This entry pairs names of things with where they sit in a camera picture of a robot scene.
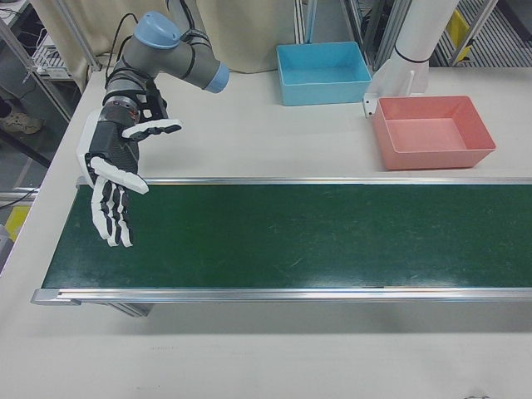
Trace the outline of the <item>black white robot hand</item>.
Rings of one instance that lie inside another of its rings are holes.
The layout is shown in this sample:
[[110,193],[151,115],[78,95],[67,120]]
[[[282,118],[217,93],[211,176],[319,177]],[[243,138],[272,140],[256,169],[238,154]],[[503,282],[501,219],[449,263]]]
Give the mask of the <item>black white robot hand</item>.
[[181,128],[178,119],[141,122],[135,109],[120,102],[109,102],[87,117],[76,157],[92,187],[92,223],[111,247],[133,245],[129,193],[143,195],[149,191],[148,184],[138,175],[138,143]]

